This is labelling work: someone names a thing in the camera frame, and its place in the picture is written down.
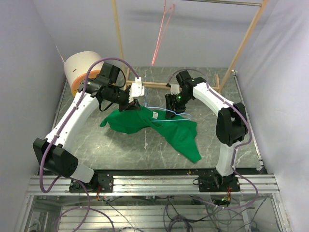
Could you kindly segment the blue wire hanger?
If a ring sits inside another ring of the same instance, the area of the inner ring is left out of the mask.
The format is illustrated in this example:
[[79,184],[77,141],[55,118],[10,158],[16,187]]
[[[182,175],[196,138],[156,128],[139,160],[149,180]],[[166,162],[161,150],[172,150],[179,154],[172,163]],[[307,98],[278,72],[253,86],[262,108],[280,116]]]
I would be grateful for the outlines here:
[[169,118],[169,119],[162,119],[162,120],[158,120],[157,118],[155,119],[155,121],[157,122],[169,122],[169,121],[188,121],[192,118],[191,114],[188,113],[176,113],[175,111],[166,109],[166,108],[162,108],[162,107],[156,107],[156,106],[149,106],[148,105],[148,96],[149,96],[149,90],[147,88],[145,88],[145,94],[144,94],[144,103],[143,106],[150,109],[150,110],[161,110],[165,112],[165,116],[167,116],[167,113],[172,113],[174,116],[181,116],[182,118],[178,118],[178,119],[173,119],[173,118]]

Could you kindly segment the green t shirt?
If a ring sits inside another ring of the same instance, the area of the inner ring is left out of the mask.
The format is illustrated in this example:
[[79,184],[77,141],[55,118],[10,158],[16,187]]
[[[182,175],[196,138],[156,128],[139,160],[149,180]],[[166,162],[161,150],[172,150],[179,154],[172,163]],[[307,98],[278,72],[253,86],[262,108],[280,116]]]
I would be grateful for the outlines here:
[[197,136],[197,123],[175,116],[171,121],[165,119],[163,110],[150,110],[142,106],[139,110],[112,111],[100,124],[107,124],[116,132],[134,134],[143,128],[150,127],[161,136],[179,153],[196,163],[201,160],[195,142]]

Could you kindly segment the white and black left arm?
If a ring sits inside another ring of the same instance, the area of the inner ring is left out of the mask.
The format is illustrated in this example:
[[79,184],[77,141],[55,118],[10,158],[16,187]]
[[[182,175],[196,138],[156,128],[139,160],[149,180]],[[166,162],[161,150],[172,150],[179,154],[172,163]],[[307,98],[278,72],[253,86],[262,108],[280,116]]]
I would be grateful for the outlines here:
[[118,104],[119,110],[139,109],[137,97],[144,95],[141,78],[127,89],[115,85],[120,69],[104,63],[94,79],[90,78],[91,69],[78,87],[73,103],[55,128],[44,138],[37,138],[33,149],[40,165],[39,175],[48,169],[53,173],[81,181],[88,192],[98,188],[98,179],[92,168],[82,164],[72,153],[74,138],[92,112],[101,108],[104,100]]

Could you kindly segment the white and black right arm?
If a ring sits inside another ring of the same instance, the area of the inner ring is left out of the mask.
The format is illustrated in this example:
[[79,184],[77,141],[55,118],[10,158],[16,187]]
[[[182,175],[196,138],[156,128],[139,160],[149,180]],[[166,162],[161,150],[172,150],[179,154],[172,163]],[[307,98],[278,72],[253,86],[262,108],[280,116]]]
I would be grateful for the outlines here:
[[192,78],[189,69],[176,71],[178,87],[170,87],[165,95],[166,119],[184,114],[190,100],[199,100],[217,116],[215,133],[220,141],[220,155],[216,165],[219,176],[213,179],[213,187],[224,191],[230,185],[227,176],[235,169],[237,148],[246,134],[251,135],[247,121],[246,108],[243,103],[234,103],[215,91],[203,77]]

